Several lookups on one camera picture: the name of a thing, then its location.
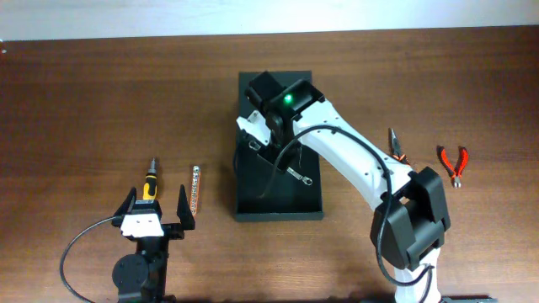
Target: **black plastic bracket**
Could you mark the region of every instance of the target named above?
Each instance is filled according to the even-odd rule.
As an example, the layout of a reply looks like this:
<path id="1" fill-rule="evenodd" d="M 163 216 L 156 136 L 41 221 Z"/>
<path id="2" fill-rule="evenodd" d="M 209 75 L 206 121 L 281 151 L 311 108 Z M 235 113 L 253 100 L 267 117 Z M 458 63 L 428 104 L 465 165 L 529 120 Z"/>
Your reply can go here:
<path id="1" fill-rule="evenodd" d="M 299 78 L 290 86 L 284 86 L 277 77 L 282 72 L 262 72 L 248 82 L 244 95 L 264 116 L 271 130 L 271 143 L 259 151 L 259 155 L 272 164 L 281 149 L 294 138 L 293 122 L 301 112 L 314 102 L 323 102 L 325 97 L 308 79 Z M 292 146 L 281 159 L 278 168 L 285 171 L 299 156 L 300 143 Z"/>
<path id="2" fill-rule="evenodd" d="M 403 204 L 401 198 L 408 199 Z M 376 245 L 387 204 L 375 209 L 371 240 Z M 394 267 L 415 270 L 432 249 L 444 244 L 451 226 L 440 176 L 430 167 L 411 172 L 410 182 L 393 195 L 392 209 L 382 238 L 382 256 Z"/>
<path id="3" fill-rule="evenodd" d="M 110 224 L 114 227 L 120 227 L 121 222 L 124 220 L 124 215 L 127 214 L 129 211 L 129 206 L 136 201 L 136 188 L 131 188 L 129 193 L 127 194 L 127 197 L 125 198 L 124 202 L 120 205 L 118 210 L 113 214 L 116 218 L 112 220 Z"/>

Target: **black box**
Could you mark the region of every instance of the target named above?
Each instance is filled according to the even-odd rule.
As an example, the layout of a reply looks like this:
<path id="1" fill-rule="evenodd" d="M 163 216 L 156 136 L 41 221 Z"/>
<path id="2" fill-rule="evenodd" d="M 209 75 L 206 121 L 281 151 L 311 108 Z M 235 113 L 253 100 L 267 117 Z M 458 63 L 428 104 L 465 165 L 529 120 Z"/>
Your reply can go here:
<path id="1" fill-rule="evenodd" d="M 249 81 L 259 72 L 240 72 L 239 74 L 239 115 L 248 118 L 255 110 L 244 93 Z M 283 86 L 290 86 L 299 79 L 312 80 L 311 72 L 271 72 Z M 241 132 L 236 132 L 238 144 Z M 289 173 L 277 173 L 270 192 L 262 199 L 270 180 L 271 165 L 261 159 L 255 151 L 242 145 L 237 150 L 237 196 L 236 220 L 249 221 L 300 221 L 321 220 L 322 186 L 320 184 L 320 162 L 318 154 L 304 146 L 301 157 L 291 167 L 312 179 L 312 185 L 292 177 Z"/>

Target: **pliers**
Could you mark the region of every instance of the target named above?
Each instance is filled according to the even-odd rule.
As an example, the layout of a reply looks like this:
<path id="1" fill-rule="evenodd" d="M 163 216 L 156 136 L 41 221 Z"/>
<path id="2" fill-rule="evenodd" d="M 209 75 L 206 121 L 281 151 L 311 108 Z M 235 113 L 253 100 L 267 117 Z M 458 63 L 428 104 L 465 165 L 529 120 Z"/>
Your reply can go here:
<path id="1" fill-rule="evenodd" d="M 453 166 L 449 162 L 449 159 L 447 159 L 446 149 L 443 146 L 438 146 L 436 148 L 436 151 L 438 153 L 438 158 L 440 159 L 441 164 L 444 166 L 447 173 L 449 173 L 449 177 L 451 177 L 451 183 L 453 184 L 453 187 L 455 189 L 460 188 L 462 185 L 462 171 L 464 171 L 466 164 L 468 164 L 468 150 L 466 149 L 466 147 L 463 146 L 458 147 L 458 161 L 456 162 L 455 168 L 453 168 Z"/>
<path id="2" fill-rule="evenodd" d="M 397 135 L 395 135 L 395 131 L 393 131 L 392 128 L 389 129 L 389 150 L 391 152 L 391 156 L 394 157 L 395 160 L 402 164 L 410 165 L 406 154 L 404 154 L 401 150 L 401 145 L 398 143 Z"/>

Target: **cable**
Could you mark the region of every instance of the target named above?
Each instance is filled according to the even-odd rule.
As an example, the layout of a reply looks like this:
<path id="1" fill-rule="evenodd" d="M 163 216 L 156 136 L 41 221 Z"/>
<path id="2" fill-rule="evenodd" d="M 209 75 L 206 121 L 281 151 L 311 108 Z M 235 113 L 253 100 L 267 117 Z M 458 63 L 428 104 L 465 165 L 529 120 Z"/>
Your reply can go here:
<path id="1" fill-rule="evenodd" d="M 421 296 L 421 299 L 419 300 L 419 303 L 424 303 L 425 300 L 427 300 L 427 296 L 429 296 L 430 285 L 432 284 L 432 269 L 434 269 L 435 267 L 428 264 L 427 268 L 430 268 L 429 274 L 427 275 L 427 285 L 426 285 L 426 288 L 424 289 L 424 293 Z"/>
<path id="2" fill-rule="evenodd" d="M 360 146 L 365 148 L 378 161 L 378 163 L 380 163 L 380 166 L 382 167 L 382 171 L 383 171 L 382 176 L 386 179 L 386 182 L 387 182 L 387 193 L 388 194 L 387 194 L 387 199 L 385 201 L 386 204 L 387 204 L 386 205 L 386 211 L 384 212 L 384 216 L 383 216 L 383 219 L 382 219 L 382 225 L 380 226 L 380 231 L 378 232 L 378 237 L 376 239 L 376 260 L 378 262 L 378 267 L 382 271 L 382 274 L 384 275 L 384 277 L 386 277 L 386 279 L 389 282 L 391 282 L 392 284 L 395 284 L 397 286 L 413 286 L 413 285 L 416 285 L 425 276 L 425 274 L 427 274 L 434 267 L 431 266 L 431 265 L 426 266 L 423 269 L 423 271 L 421 272 L 421 274 L 419 274 L 419 276 L 416 279 L 414 279 L 412 281 L 409 281 L 409 282 L 398 281 L 395 278 L 393 278 L 391 275 L 389 275 L 389 273 L 387 272 L 387 269 L 386 269 L 386 267 L 385 267 L 385 265 L 383 263 L 383 258 L 382 258 L 382 237 L 383 237 L 383 233 L 384 233 L 384 230 L 385 230 L 385 227 L 386 227 L 387 218 L 389 217 L 389 212 L 390 212 L 390 210 L 392 208 L 393 196 L 392 196 L 392 183 L 391 183 L 391 178 L 390 178 L 391 174 L 390 174 L 389 168 L 387 168 L 386 163 L 382 160 L 380 155 L 378 155 L 365 142 L 363 142 L 358 137 L 350 134 L 348 131 L 342 130 L 338 126 L 333 126 L 333 125 L 314 125 L 312 127 L 309 127 L 307 129 L 303 130 L 299 134 L 295 135 L 294 138 L 292 138 L 292 140 L 290 142 L 288 142 L 288 144 L 286 144 L 286 146 L 280 151 L 279 156 L 277 156 L 277 158 L 275 159 L 275 162 L 273 164 L 273 170 L 271 172 L 271 177 L 269 178 L 269 182 L 266 185 L 266 188 L 265 188 L 264 192 L 259 196 L 259 198 L 263 198 L 270 191 L 271 185 L 272 185 L 272 183 L 273 183 L 273 181 L 275 179 L 275 175 L 277 173 L 277 167 L 279 166 L 280 159 L 285 155 L 286 151 L 288 151 L 288 149 L 290 149 L 294 144 L 296 144 L 301 137 L 303 137 L 304 135 L 306 135 L 306 134 L 308 134 L 308 133 L 310 133 L 311 131 L 314 131 L 314 130 L 331 130 L 333 133 L 335 133 L 335 132 L 340 133 L 341 135 L 350 138 L 352 141 L 356 142 L 357 144 L 359 144 Z"/>
<path id="3" fill-rule="evenodd" d="M 239 144 L 236 145 L 236 150 L 234 150 L 234 157 L 232 158 L 232 168 L 234 169 L 234 174 L 237 178 L 237 154 L 239 153 Z"/>
<path id="4" fill-rule="evenodd" d="M 73 289 L 73 287 L 71 287 L 71 285 L 69 285 L 69 283 L 67 282 L 66 275 L 64 274 L 64 262 L 66 261 L 67 253 L 69 253 L 69 250 L 71 249 L 71 246 L 73 246 L 73 244 L 75 244 L 75 242 L 78 240 L 78 238 L 82 237 L 85 233 L 87 233 L 88 231 L 91 231 L 96 226 L 100 226 L 103 223 L 106 223 L 108 221 L 112 221 L 112 220 L 118 219 L 118 218 L 121 218 L 121 216 L 120 215 L 111 216 L 109 218 L 106 218 L 106 219 L 103 219 L 101 221 L 95 222 L 91 226 L 88 226 L 84 231 L 81 231 L 76 237 L 73 238 L 73 240 L 71 240 L 69 245 L 67 245 L 66 249 L 64 250 L 64 253 L 61 255 L 61 258 L 60 258 L 60 279 L 61 279 L 62 283 L 64 284 L 64 286 L 66 286 L 67 290 L 69 290 L 73 295 L 75 295 L 78 299 L 80 299 L 80 300 L 82 300 L 84 302 L 94 303 L 90 299 L 85 298 L 84 296 L 79 294 L 77 291 L 75 291 Z"/>

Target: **brown wooden surface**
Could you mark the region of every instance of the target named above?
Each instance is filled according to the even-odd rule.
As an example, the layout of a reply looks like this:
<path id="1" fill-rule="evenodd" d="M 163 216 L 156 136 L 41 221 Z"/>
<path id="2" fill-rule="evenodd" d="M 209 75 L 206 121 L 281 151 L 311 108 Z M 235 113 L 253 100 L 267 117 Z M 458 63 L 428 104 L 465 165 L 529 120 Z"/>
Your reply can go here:
<path id="1" fill-rule="evenodd" d="M 312 70 L 360 133 L 395 128 L 416 169 L 443 176 L 452 227 L 443 294 L 531 302 L 539 289 L 539 28 L 4 43 L 0 55 L 0 301 L 76 301 L 58 261 L 112 215 L 161 159 L 163 221 L 202 167 L 196 231 L 170 245 L 167 291 L 213 300 L 392 292 L 369 239 L 372 213 L 322 160 L 323 221 L 237 223 L 232 176 L 240 71 Z M 451 189 L 435 146 L 470 151 Z M 110 274 L 135 245 L 110 226 L 66 264 L 87 297 L 114 301 Z"/>

